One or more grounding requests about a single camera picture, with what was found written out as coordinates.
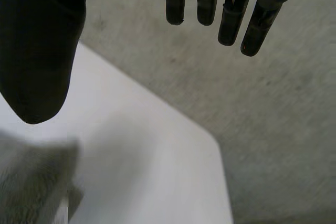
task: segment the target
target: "blurry object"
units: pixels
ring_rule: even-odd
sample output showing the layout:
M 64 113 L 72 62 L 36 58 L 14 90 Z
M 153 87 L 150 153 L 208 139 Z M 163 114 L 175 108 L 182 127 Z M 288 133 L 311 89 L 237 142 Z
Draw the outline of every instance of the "blurry object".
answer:
M 33 145 L 0 132 L 0 223 L 52 224 L 77 155 L 73 140 Z
M 68 224 L 69 223 L 69 200 L 64 197 L 59 204 L 54 221 L 52 224 Z
M 69 203 L 68 219 L 69 220 L 71 220 L 71 218 L 75 214 L 82 199 L 83 199 L 83 192 L 79 188 L 77 188 L 75 185 L 71 184 L 68 190 L 68 203 Z

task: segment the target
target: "gray cloth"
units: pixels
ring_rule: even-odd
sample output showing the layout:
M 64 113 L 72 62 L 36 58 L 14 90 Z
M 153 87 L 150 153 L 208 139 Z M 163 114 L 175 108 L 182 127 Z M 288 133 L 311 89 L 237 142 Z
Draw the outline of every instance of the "gray cloth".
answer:
M 1 224 L 52 223 L 60 201 L 74 194 L 76 142 L 52 142 L 30 145 L 0 132 Z

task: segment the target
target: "gray fabric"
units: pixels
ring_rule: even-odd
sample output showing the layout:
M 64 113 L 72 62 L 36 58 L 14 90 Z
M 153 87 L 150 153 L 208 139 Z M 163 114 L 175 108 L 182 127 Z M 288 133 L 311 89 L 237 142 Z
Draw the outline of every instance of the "gray fabric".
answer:
M 71 189 L 75 141 L 30 145 L 0 132 L 0 223 L 51 224 Z
M 196 0 L 177 27 L 164 0 L 87 0 L 82 40 L 215 136 L 237 224 L 335 224 L 334 0 L 285 2 L 248 58 L 240 43 L 255 1 L 231 47 L 217 41 L 224 0 L 208 27 Z

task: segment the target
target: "white table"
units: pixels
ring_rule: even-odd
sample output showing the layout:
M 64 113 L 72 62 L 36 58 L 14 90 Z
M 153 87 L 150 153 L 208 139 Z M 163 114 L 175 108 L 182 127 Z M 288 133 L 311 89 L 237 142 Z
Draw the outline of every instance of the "white table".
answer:
M 233 223 L 213 137 L 81 44 L 56 117 L 27 125 L 2 97 L 0 111 L 1 130 L 34 143 L 79 139 L 70 223 Z

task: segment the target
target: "gray floor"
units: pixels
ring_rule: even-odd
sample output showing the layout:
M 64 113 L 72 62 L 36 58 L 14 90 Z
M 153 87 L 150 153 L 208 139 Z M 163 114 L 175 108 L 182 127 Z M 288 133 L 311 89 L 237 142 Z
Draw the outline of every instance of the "gray floor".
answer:
M 87 0 L 82 40 L 215 136 L 236 223 L 336 223 L 335 0 L 285 3 L 253 58 L 239 48 L 255 0 L 232 47 L 217 42 L 223 2 L 204 27 L 186 0 L 176 27 L 164 0 Z

